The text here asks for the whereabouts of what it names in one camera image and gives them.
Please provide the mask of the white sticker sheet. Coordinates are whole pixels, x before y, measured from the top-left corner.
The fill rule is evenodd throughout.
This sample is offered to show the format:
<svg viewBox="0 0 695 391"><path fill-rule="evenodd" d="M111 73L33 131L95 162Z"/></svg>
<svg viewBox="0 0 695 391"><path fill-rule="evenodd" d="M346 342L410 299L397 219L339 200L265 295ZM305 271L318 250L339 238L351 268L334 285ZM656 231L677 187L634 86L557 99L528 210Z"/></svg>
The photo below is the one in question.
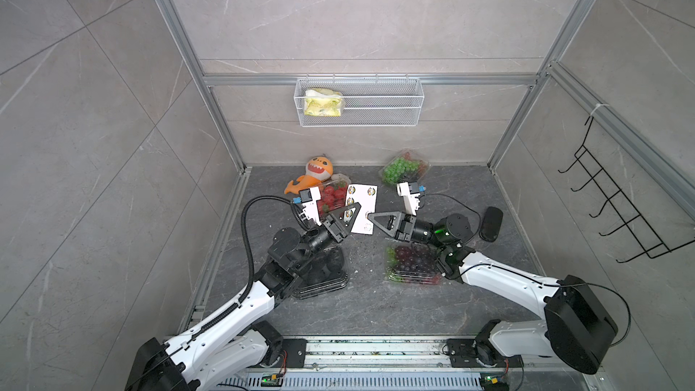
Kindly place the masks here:
<svg viewBox="0 0 695 391"><path fill-rule="evenodd" d="M377 196L377 186L351 184L347 187L346 206L360 204L360 209L353 206L344 213L345 221L352 224L351 233L373 235L374 224L367 219L367 216L375 211Z"/></svg>

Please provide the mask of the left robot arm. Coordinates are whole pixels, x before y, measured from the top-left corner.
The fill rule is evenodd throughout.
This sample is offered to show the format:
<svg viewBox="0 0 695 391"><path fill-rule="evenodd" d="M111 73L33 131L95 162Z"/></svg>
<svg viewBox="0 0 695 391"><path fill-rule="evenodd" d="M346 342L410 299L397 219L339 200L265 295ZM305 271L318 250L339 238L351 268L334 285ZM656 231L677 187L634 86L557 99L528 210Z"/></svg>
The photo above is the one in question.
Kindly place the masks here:
<svg viewBox="0 0 695 391"><path fill-rule="evenodd" d="M279 230L260 269L254 267L248 232L242 231L249 270L244 289L187 331L165 342L145 342L126 388L212 390L248 367L273 364L282 354L282 336L264 316L292 294L322 251L350 236L360 210L358 203L339 208L304 234Z"/></svg>

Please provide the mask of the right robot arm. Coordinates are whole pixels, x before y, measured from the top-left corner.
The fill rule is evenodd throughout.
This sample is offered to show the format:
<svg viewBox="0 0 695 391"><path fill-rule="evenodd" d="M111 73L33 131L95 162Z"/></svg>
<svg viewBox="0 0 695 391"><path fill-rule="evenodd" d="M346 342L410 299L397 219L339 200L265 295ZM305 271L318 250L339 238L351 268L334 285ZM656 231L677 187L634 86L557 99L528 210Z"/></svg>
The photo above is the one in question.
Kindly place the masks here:
<svg viewBox="0 0 695 391"><path fill-rule="evenodd" d="M595 295L595 285L568 275L554 279L521 271L477 252L468 218L452 214L429 223L403 212L368 215L387 236L426 245L437 253L436 268L448 280L491 291L536 315L535 320L490 320L472 347L477 361L493 367L517 356L556 358L593 375L601 367L618 326Z"/></svg>

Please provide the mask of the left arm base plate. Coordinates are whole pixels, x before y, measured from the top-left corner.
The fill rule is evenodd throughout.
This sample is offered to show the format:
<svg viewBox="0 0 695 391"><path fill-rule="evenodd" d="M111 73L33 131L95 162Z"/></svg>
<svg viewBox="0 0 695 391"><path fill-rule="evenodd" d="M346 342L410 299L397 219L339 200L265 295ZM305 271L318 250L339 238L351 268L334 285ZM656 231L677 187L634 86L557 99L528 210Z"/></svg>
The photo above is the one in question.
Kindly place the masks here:
<svg viewBox="0 0 695 391"><path fill-rule="evenodd" d="M284 339L271 348L271 366L302 369L308 354L307 346L306 339Z"/></svg>

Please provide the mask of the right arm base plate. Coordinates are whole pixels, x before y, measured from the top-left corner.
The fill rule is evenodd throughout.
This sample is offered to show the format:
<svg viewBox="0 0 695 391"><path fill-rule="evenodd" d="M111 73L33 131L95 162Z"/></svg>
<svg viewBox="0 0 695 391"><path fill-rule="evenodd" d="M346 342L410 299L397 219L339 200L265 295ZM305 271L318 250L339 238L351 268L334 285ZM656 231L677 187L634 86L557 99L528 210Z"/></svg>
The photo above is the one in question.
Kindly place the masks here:
<svg viewBox="0 0 695 391"><path fill-rule="evenodd" d="M473 338L448 339L443 345L443 354L450 360L452 367L511 367L523 366L521 356L505 357L487 342L478 342Z"/></svg>

